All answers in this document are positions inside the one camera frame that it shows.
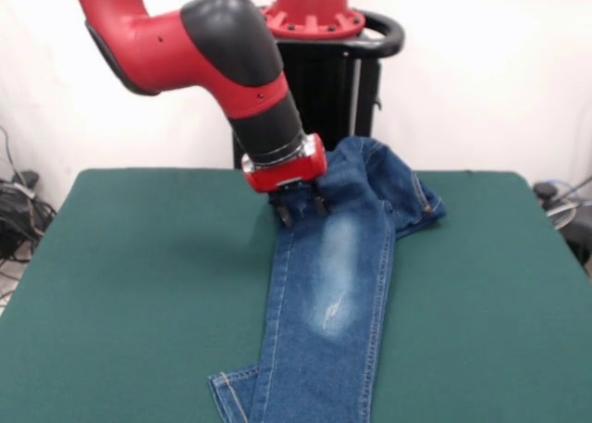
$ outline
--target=red flange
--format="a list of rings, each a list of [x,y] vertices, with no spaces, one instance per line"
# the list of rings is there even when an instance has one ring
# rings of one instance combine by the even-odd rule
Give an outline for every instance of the red flange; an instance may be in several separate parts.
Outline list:
[[[276,0],[263,14],[278,38],[342,39],[365,25],[364,15],[349,9],[348,0]]]
[[[242,170],[256,192],[272,193],[282,185],[307,182],[323,176],[327,172],[327,156],[320,136],[313,133],[306,138],[300,157],[268,168],[256,168],[245,155]]]

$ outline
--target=jeans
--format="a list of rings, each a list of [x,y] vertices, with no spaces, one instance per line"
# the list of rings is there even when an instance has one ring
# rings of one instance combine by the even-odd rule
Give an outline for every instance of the jeans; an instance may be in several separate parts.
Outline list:
[[[397,239],[446,214],[388,147],[351,137],[327,154],[312,189],[282,194],[259,362],[209,379],[227,423],[369,422]]]

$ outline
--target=jeans seam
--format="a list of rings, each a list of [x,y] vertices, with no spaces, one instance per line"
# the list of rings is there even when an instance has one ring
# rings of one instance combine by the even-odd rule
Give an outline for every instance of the jeans seam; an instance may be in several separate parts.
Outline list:
[[[228,381],[228,377],[224,374],[224,372],[222,373],[222,377],[224,377],[226,385],[228,386],[228,389],[230,390],[230,395],[232,395],[232,400],[234,400],[234,403],[239,408],[240,416],[244,420],[244,423],[249,423],[249,418],[247,418],[247,415],[244,413],[244,409],[242,409],[242,405],[241,405],[241,402],[239,401],[239,397],[237,396],[237,393],[234,391],[234,388],[230,385],[230,381]]]
[[[274,378],[274,371],[276,370],[276,357],[278,354],[278,340],[279,340],[279,322],[281,320],[281,312],[284,305],[284,295],[286,293],[286,284],[288,278],[288,269],[290,267],[290,258],[292,253],[292,247],[294,245],[294,231],[290,229],[289,232],[290,236],[290,245],[288,247],[288,253],[286,255],[286,265],[284,266],[283,273],[282,273],[282,286],[281,286],[281,294],[279,296],[279,305],[278,305],[278,312],[277,312],[277,319],[276,319],[276,329],[275,339],[274,339],[274,350],[273,354],[271,355],[271,368],[269,372],[269,377],[267,380],[267,390],[265,391],[265,402],[263,405],[263,413],[261,415],[261,422],[265,422],[265,414],[267,414],[267,407],[269,405],[269,393],[271,392],[271,385],[273,383]]]
[[[213,378],[212,382],[214,383],[215,386],[221,386],[223,384],[226,384],[226,379],[228,379],[228,381],[230,381],[230,382],[240,380],[240,379],[249,379],[253,375],[256,375],[258,372],[259,372],[259,367],[252,367],[249,370],[245,370],[242,372],[237,372],[237,373],[229,374],[229,375],[226,375],[224,372],[220,372],[220,375],[217,378]]]
[[[379,345],[378,341],[378,334],[379,334],[379,327],[380,327],[380,319],[381,315],[384,315],[384,309],[386,309],[386,305],[383,306],[384,303],[384,296],[386,293],[386,280],[387,280],[387,266],[389,262],[389,253],[390,253],[390,241],[392,235],[392,228],[389,220],[389,215],[385,211],[385,220],[387,221],[387,231],[385,235],[385,243],[382,248],[381,252],[381,261],[380,261],[380,269],[378,272],[378,280],[376,286],[376,295],[373,304],[373,312],[372,312],[372,323],[370,325],[370,341],[368,343],[367,353],[366,353],[366,364],[364,367],[364,386],[362,388],[362,397],[361,397],[361,418],[363,423],[370,422],[370,403],[372,400],[372,387],[374,384],[374,378],[376,374],[376,352]]]
[[[426,210],[428,207],[430,207],[430,204],[429,204],[429,201],[427,201],[426,194],[424,193],[424,190],[422,189],[421,182],[419,181],[419,178],[417,177],[417,173],[412,171],[411,175],[412,175],[411,181],[413,184],[413,190],[415,191],[415,196],[417,196],[419,198],[419,202],[422,205],[422,208],[424,210]]]
[[[370,159],[372,158],[374,153],[376,153],[378,150],[382,149],[383,147],[384,147],[384,145],[382,143],[375,143],[374,145],[372,145],[370,150],[368,150],[368,155],[366,156],[366,158],[364,160],[365,164],[368,165],[370,162]]]

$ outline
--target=black cable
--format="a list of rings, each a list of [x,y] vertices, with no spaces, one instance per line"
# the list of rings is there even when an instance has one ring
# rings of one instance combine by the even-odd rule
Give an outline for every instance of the black cable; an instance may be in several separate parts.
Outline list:
[[[16,290],[3,293],[2,296],[0,296],[0,301],[4,300],[8,296],[12,295],[14,292],[16,292]]]
[[[578,190],[580,190],[584,186],[588,185],[590,182],[592,182],[592,175],[590,175],[589,178],[586,178],[584,180],[584,182],[581,182],[580,184],[578,184],[575,187],[573,187],[569,192],[566,192],[566,193],[562,194],[559,198],[554,199],[553,200],[553,203],[554,204],[557,204],[558,202],[560,202],[560,201],[564,200],[565,198],[567,198],[570,194],[576,193]]]
[[[4,134],[4,139],[5,139],[4,146],[5,146],[5,150],[6,150],[6,158],[8,159],[8,162],[10,163],[10,167],[12,167],[12,171],[14,172],[14,174],[18,176],[18,179],[20,180],[20,182],[23,184],[26,184],[26,181],[22,180],[19,173],[15,169],[15,162],[12,160],[12,155],[10,154],[8,132],[6,131],[6,129],[2,125],[0,125],[0,131],[2,132],[2,134]]]
[[[8,133],[1,125],[0,132],[5,136],[6,158],[16,175],[13,180],[16,178],[22,186],[0,181],[0,258],[26,263],[27,259],[18,259],[14,253],[24,242],[30,243],[33,253],[56,216],[56,211],[29,191],[24,177],[15,168]]]
[[[13,262],[13,263],[18,263],[18,264],[29,264],[31,262],[31,260],[29,258],[26,258],[26,259],[16,258],[14,255],[9,256],[8,261]]]
[[[13,280],[13,281],[20,281],[20,278],[13,277],[12,275],[8,275],[7,273],[4,273],[2,271],[0,271],[0,277],[8,278],[9,280]]]

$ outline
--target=white wall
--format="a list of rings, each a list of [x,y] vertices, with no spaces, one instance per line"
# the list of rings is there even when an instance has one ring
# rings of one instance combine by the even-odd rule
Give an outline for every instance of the white wall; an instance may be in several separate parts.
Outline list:
[[[151,12],[188,0],[146,0]],[[259,4],[271,0],[255,0]],[[375,136],[416,168],[592,172],[592,0],[351,0],[392,16]],[[77,0],[0,0],[0,123],[59,205],[84,168],[231,167],[230,128],[203,89],[135,96]]]

